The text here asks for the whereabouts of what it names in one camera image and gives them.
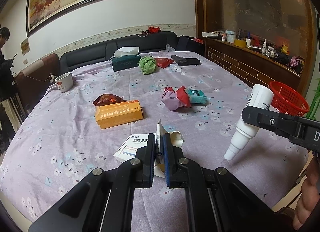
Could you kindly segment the operator right hand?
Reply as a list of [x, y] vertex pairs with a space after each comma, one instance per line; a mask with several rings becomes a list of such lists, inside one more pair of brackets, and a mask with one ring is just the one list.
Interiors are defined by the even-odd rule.
[[302, 193], [295, 208], [293, 227], [296, 230], [306, 222], [319, 201], [318, 181], [319, 164], [317, 157], [314, 156], [306, 169], [306, 179], [302, 184]]

